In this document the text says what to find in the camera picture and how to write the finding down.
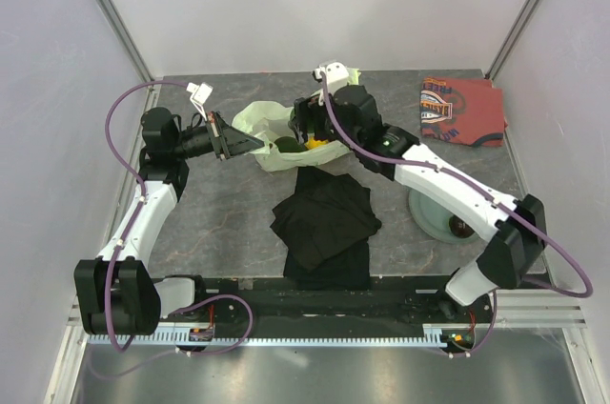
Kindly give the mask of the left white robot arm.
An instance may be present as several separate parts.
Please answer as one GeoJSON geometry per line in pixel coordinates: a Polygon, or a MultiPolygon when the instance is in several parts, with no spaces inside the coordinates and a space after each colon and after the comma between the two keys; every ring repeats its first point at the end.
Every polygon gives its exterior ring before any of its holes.
{"type": "Polygon", "coordinates": [[[108,244],[95,258],[79,261],[73,274],[83,327],[92,335],[150,335],[176,311],[189,321],[206,316],[210,300],[200,292],[200,278],[151,278],[153,246],[185,191],[188,159],[211,153],[227,160],[265,146],[216,112],[195,115],[182,129],[178,115],[157,107],[142,115],[141,125],[144,146],[132,203],[108,244]]]}

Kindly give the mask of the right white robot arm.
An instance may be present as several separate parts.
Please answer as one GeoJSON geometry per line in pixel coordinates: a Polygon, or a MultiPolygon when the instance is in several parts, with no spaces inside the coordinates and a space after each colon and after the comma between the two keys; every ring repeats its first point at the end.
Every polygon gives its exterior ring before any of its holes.
{"type": "Polygon", "coordinates": [[[321,93],[296,99],[290,127],[300,140],[341,142],[369,171],[427,196],[485,241],[484,251],[455,271],[437,297],[447,321],[459,321],[488,292],[518,288],[546,246],[539,199],[496,191],[443,161],[415,135],[385,123],[362,86],[344,86],[327,99],[321,93]]]}

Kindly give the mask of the green avocado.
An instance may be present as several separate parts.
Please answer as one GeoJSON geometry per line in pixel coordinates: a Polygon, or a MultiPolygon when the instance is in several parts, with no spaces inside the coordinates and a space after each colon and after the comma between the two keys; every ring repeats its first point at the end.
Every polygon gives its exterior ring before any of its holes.
{"type": "Polygon", "coordinates": [[[304,144],[290,136],[281,136],[275,140],[274,144],[281,153],[301,153],[307,150],[304,144]]]}

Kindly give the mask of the yellow pear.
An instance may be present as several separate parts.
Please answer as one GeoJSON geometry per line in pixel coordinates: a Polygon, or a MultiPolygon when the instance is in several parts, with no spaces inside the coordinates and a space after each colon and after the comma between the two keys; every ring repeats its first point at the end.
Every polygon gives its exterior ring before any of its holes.
{"type": "Polygon", "coordinates": [[[317,140],[313,136],[311,136],[307,142],[305,143],[305,147],[308,151],[326,146],[330,143],[329,140],[317,140]]]}

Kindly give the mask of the dark purple fruit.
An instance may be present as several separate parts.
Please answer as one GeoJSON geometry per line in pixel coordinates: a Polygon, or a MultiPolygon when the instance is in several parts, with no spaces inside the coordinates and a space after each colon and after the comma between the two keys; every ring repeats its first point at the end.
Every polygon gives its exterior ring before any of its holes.
{"type": "Polygon", "coordinates": [[[459,239],[470,238],[475,234],[474,230],[466,222],[455,215],[449,218],[448,226],[450,233],[459,239]]]}

